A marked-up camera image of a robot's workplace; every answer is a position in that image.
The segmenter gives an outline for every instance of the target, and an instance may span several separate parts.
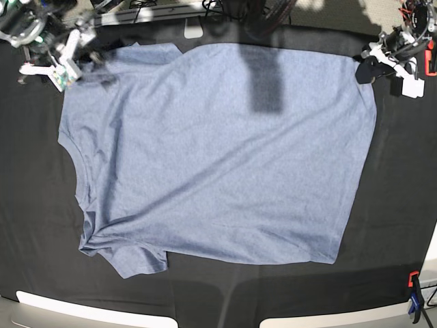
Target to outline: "red clamp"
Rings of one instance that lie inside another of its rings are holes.
[[[436,56],[437,49],[434,49],[436,45],[434,44],[434,41],[431,40],[431,42],[428,44],[428,49],[425,51],[425,74],[428,77],[437,77],[436,72],[436,58],[433,58],[433,55]]]
[[[408,278],[408,287],[412,288],[412,278],[417,275],[419,277],[419,272],[418,271],[413,271],[410,273],[410,277]]]

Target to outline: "black surface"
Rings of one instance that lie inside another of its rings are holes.
[[[269,40],[254,42],[234,24],[205,25],[203,38],[185,40],[183,25],[179,20],[105,27],[100,33],[106,47],[138,40],[174,42],[188,51],[239,42],[349,56],[369,41],[286,26]],[[436,79],[427,79],[425,97],[416,100],[390,96],[388,79],[374,84],[376,131],[334,265],[250,266],[169,254],[167,272],[123,280],[100,256],[88,258],[77,250],[83,215],[74,198],[74,167],[57,144],[62,96],[37,77],[19,86],[24,56],[16,54],[0,44],[2,296],[15,299],[15,292],[24,290],[170,316],[182,328],[257,327],[270,317],[366,310],[408,298],[408,274],[420,270],[437,218]],[[420,62],[423,70],[423,58]]]

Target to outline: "shirt sleeve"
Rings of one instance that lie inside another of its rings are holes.
[[[124,278],[167,270],[167,252],[124,238],[93,235],[79,250],[100,254]]]

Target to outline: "gray t-shirt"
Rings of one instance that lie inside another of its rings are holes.
[[[67,92],[79,249],[122,277],[167,252],[333,263],[376,120],[349,57],[210,44],[130,46]]]

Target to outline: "t-shirt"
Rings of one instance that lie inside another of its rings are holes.
[[[376,121],[352,58],[241,44],[113,51],[67,92],[79,249],[122,277],[167,252],[333,263]]]

